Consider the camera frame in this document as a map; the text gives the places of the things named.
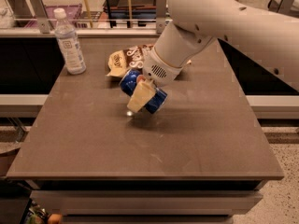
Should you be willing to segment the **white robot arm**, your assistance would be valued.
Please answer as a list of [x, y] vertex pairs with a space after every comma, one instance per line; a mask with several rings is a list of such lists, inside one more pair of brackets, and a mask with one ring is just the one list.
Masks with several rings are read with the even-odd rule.
[[218, 38], [299, 89], [299, 19], [245, 6], [235, 0], [169, 0], [172, 21], [144, 61], [128, 109], [155, 112], [159, 89], [172, 82], [194, 55]]

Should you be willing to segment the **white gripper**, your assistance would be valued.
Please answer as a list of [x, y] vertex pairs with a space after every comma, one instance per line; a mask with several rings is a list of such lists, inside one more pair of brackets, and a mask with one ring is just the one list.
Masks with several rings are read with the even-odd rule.
[[[172, 82], [181, 72], [181, 67], [173, 67], [165, 62], [155, 48], [145, 59], [142, 73], [147, 79], [151, 79], [158, 87]], [[152, 81], [141, 80], [137, 83], [133, 95], [127, 105], [132, 112], [138, 112], [154, 95], [156, 91]]]

